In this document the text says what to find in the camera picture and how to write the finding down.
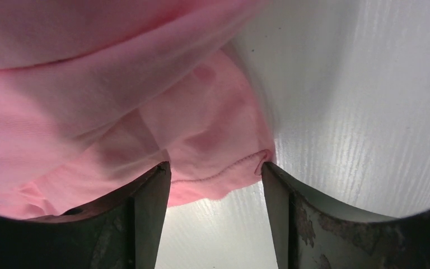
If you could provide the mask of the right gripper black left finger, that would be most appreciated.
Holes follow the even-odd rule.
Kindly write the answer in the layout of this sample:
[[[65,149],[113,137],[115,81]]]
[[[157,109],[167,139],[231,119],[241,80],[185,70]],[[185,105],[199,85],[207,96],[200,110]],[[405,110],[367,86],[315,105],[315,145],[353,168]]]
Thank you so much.
[[[0,216],[0,268],[154,268],[170,185],[162,162],[59,216]]]

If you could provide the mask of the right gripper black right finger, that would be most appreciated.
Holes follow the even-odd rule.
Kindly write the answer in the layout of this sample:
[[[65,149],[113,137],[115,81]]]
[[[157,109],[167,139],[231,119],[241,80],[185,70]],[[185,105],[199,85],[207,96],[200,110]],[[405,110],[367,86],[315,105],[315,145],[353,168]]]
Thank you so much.
[[[279,268],[430,268],[430,210],[375,214],[273,163],[263,164],[261,177]]]

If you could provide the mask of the pink t-shirt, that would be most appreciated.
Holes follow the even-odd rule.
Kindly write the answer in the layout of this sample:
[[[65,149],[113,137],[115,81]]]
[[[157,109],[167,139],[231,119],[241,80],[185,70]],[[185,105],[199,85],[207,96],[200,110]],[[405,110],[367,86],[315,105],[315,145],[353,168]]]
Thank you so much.
[[[170,206],[257,183],[274,142],[225,45],[263,1],[0,1],[0,215],[60,215],[163,161]]]

